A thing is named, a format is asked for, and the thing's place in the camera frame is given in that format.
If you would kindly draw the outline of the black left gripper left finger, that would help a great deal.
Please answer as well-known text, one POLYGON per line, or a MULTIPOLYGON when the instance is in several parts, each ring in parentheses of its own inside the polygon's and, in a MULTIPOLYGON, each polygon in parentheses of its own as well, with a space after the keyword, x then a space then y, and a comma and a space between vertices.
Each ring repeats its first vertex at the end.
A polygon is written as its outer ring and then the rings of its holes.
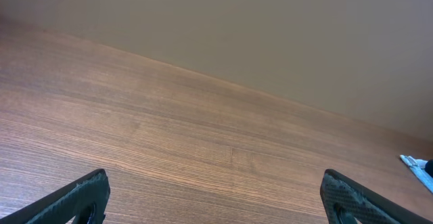
POLYGON ((102 224, 110 197, 104 169, 65 185, 57 191, 1 219, 2 224, 102 224))

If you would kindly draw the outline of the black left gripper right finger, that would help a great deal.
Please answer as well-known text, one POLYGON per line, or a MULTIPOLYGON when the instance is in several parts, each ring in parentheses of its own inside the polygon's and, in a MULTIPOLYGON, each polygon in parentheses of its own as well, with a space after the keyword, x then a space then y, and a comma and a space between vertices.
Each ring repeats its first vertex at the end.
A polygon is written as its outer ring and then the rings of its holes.
POLYGON ((320 196, 329 224, 432 224, 334 169, 325 170, 320 196))

